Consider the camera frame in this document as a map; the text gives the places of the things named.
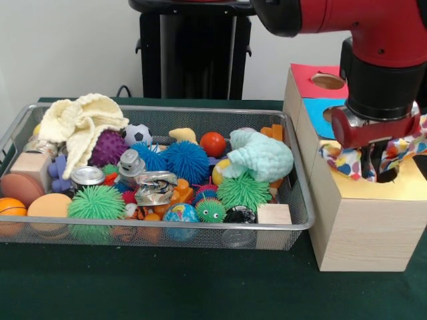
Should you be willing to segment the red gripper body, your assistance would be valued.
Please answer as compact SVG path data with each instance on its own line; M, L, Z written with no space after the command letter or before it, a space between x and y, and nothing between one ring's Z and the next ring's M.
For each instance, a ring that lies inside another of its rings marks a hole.
M359 118L348 108L333 108L331 125L335 140L345 149L355 149L412 135L418 129L420 116L419 108L413 108L403 119L372 121Z

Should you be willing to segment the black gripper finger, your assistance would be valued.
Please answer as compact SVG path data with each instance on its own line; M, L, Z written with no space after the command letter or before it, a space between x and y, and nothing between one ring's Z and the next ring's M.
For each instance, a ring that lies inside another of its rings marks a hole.
M380 141L376 144L376 172L380 173L380 165L382 162L382 156L385 150L387 149L387 142Z
M372 164L374 146L375 144L371 143L362 148L362 178L371 182L376 182L377 178L376 170Z

